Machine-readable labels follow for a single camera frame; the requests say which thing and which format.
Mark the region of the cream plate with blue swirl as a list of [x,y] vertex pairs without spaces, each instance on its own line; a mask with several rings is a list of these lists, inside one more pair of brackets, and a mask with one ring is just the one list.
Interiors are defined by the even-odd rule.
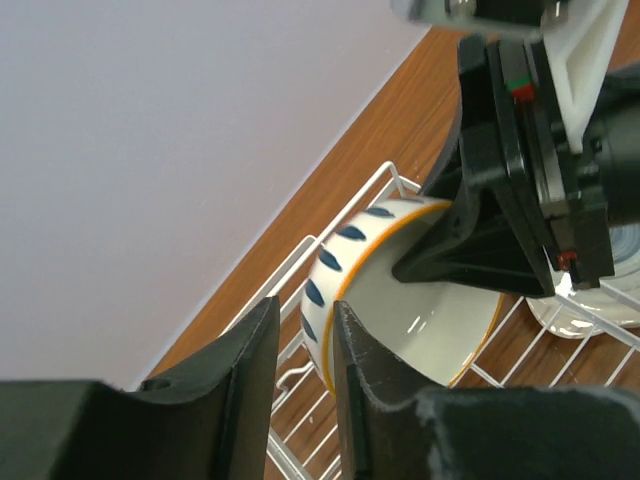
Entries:
[[[610,242],[615,276],[601,283],[639,299],[639,225],[626,225],[610,230]],[[622,328],[639,326],[639,313],[622,300],[607,295],[603,288],[574,291],[568,273],[553,272],[552,278],[559,296],[575,301],[586,311],[617,324]],[[541,326],[559,337],[582,339],[593,322],[580,313],[563,306],[556,297],[527,299],[528,306]]]

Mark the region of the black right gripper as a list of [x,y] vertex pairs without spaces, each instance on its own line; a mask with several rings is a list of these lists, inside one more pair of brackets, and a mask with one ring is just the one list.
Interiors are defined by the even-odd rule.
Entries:
[[552,295],[552,271],[599,287],[614,271],[609,229],[639,221],[638,64],[606,74],[579,153],[541,44],[469,35],[457,70],[454,119],[419,191],[450,206],[394,277],[533,298]]

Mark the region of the white bowl with blue dashes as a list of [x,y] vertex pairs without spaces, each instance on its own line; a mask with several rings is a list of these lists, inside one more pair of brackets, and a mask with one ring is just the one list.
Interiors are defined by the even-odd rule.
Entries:
[[447,282],[401,283],[393,265],[449,208],[422,196],[379,201],[319,247],[300,311],[304,344],[335,389],[333,305],[343,300],[380,343],[435,383],[464,375],[500,317],[501,293]]

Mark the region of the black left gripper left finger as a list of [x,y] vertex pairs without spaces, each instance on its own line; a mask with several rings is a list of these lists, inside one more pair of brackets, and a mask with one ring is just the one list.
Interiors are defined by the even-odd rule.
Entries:
[[5,479],[259,479],[280,305],[261,300],[227,333],[124,392],[99,381],[5,381]]

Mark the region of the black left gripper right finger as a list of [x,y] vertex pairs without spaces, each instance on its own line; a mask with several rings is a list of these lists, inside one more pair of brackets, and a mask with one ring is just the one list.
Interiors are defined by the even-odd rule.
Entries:
[[449,389],[334,314],[346,479],[635,479],[639,397],[617,387]]

